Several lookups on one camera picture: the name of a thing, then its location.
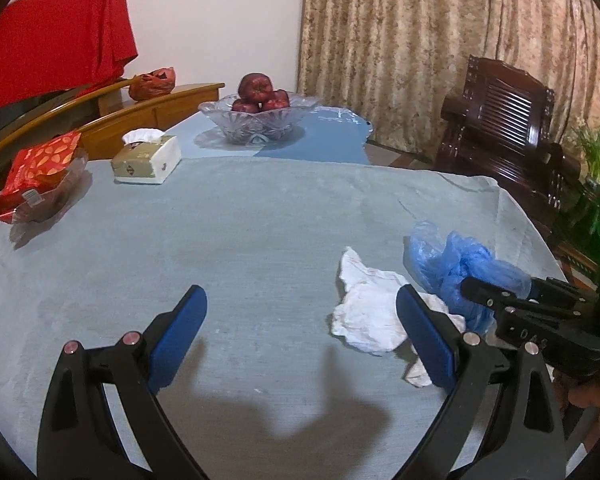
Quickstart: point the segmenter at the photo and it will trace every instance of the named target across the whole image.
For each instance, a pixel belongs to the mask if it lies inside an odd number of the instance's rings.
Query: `red snack bag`
[[[176,73],[173,66],[159,68],[150,74],[143,74],[140,81],[129,85],[129,97],[134,101],[145,101],[153,97],[170,94],[176,86]]]
[[[64,207],[87,164],[79,141],[73,131],[16,154],[0,191],[1,222],[42,222]]]

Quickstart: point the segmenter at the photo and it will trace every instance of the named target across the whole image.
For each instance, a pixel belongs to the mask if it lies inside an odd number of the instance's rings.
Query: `fruit bowl with apples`
[[[237,94],[202,103],[198,109],[220,128],[228,142],[260,146],[284,140],[318,104],[317,97],[274,90],[269,77],[253,73],[242,79]]]

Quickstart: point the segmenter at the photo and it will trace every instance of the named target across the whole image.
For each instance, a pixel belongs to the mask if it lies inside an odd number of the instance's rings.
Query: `barcode label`
[[[40,193],[38,193],[35,189],[27,189],[26,191],[23,191],[22,197],[31,207],[37,206],[38,204],[45,201],[40,196]]]

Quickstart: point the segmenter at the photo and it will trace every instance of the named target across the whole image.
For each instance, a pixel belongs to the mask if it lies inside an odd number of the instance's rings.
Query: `red cloth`
[[[137,55],[126,0],[16,0],[0,15],[0,107],[114,80]]]

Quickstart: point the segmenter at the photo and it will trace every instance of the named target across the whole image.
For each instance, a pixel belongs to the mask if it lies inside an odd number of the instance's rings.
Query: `wall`
[[[296,89],[302,0],[127,0],[138,58],[126,76],[174,66],[177,82],[224,82],[264,72]]]

